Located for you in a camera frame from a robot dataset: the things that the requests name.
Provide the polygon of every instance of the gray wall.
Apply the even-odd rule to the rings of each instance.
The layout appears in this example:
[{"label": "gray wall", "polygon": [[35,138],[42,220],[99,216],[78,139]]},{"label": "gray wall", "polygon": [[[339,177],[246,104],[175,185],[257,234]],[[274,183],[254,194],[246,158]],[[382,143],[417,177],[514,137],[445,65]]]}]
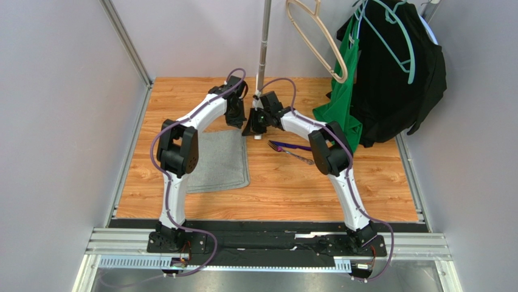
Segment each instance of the gray wall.
[{"label": "gray wall", "polygon": [[0,1],[0,290],[71,290],[144,94],[97,0]]},{"label": "gray wall", "polygon": [[[226,76],[243,67],[257,73],[263,0],[113,0],[146,69],[155,77]],[[286,16],[285,0],[273,0],[267,76],[329,77]],[[314,0],[302,0],[311,9]],[[320,17],[334,36],[356,0],[324,0]],[[427,0],[410,0],[419,9]],[[292,14],[317,50],[335,57],[315,22],[298,7]]]},{"label": "gray wall", "polygon": [[442,1],[431,26],[448,90],[407,138],[465,291],[516,291],[518,2]]}]

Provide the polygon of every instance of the black garment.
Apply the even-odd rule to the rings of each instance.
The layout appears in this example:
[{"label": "black garment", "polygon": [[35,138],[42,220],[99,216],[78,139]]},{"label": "black garment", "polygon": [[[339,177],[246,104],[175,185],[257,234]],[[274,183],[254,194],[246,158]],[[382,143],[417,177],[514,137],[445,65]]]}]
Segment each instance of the black garment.
[{"label": "black garment", "polygon": [[[390,8],[398,2],[381,1]],[[365,15],[399,60],[408,60],[409,49],[401,28],[385,20],[385,8],[370,1]],[[415,78],[409,85],[409,74],[401,70],[376,33],[362,21],[359,35],[361,54],[350,113],[363,124],[360,144],[365,147],[371,147],[375,142],[386,142],[412,125],[407,134],[413,134],[446,90],[446,67],[441,46],[433,44],[428,37],[415,6],[400,5],[396,15],[412,42]],[[344,38],[347,24],[338,30],[338,40]]]}]

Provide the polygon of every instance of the hanging clothes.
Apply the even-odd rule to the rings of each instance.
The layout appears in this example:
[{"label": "hanging clothes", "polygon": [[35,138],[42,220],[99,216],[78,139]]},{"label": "hanging clothes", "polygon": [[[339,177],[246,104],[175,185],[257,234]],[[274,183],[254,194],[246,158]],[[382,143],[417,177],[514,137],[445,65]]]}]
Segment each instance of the hanging clothes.
[{"label": "hanging clothes", "polygon": [[[399,2],[381,1],[390,8]],[[350,108],[334,108],[334,113],[322,116],[324,121],[329,122],[331,117],[340,117],[341,110],[347,112],[346,116],[355,117],[363,125],[359,143],[365,147],[371,147],[375,142],[386,142],[410,127],[407,134],[413,134],[446,90],[442,48],[429,39],[415,6],[400,5],[396,15],[412,42],[416,63],[413,83],[408,84],[408,73],[401,70],[372,28],[363,23],[359,35],[357,80],[353,86]],[[365,16],[400,60],[409,59],[409,49],[401,28],[385,20],[385,8],[370,1],[365,8]],[[353,22],[356,22],[354,16],[337,32],[338,40],[345,40],[340,49],[343,43],[348,43],[349,26]]]},{"label": "hanging clothes", "polygon": [[[356,27],[356,25],[356,21],[349,22],[346,29],[347,35],[349,35],[351,30],[353,30],[353,27]],[[345,65],[350,74],[343,83],[338,83],[335,79],[332,79],[331,101],[313,109],[315,119],[322,122],[331,122],[335,120],[340,124],[353,152],[356,151],[356,148],[358,147],[360,135],[362,133],[362,124],[355,117],[349,114],[351,96],[353,93],[354,71],[358,64],[358,45],[359,40],[357,38],[352,38],[348,41],[342,42],[342,45],[340,46],[340,54],[344,58]],[[338,75],[341,75],[342,73],[338,62],[335,65],[334,71]]]}]

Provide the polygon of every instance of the clothing rack pole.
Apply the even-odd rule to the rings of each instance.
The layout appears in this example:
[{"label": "clothing rack pole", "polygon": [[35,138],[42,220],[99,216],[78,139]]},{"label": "clothing rack pole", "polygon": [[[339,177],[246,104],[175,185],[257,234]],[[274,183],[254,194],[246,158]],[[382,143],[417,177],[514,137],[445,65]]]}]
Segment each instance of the clothing rack pole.
[{"label": "clothing rack pole", "polygon": [[268,28],[270,26],[271,8],[272,0],[264,0],[263,36],[261,38],[261,53],[259,56],[259,71],[257,73],[256,90],[259,90],[264,85],[264,69],[266,67],[266,48],[268,47]]}]

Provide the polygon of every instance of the green garment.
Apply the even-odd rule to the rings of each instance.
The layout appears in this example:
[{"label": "green garment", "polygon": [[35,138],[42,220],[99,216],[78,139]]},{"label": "green garment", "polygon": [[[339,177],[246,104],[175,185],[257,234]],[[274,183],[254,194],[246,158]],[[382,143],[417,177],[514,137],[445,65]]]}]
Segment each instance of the green garment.
[{"label": "green garment", "polygon": [[[345,133],[347,142],[349,142],[349,145],[354,152],[360,143],[362,124],[349,113],[351,96],[353,95],[354,72],[356,71],[356,65],[358,64],[359,44],[359,40],[355,38],[355,33],[353,33],[353,44],[352,47],[349,48],[350,42],[347,40],[348,36],[351,35],[351,30],[353,29],[354,31],[357,30],[357,21],[355,19],[354,21],[351,20],[349,22],[344,41],[340,46],[340,54],[344,58],[349,76],[344,83],[338,83],[335,79],[332,79],[331,101],[325,105],[314,108],[313,114],[315,115],[315,118],[321,122],[328,123],[334,120],[338,122]],[[342,68],[340,68],[338,62],[336,62],[334,71],[338,75],[342,74]]]}]

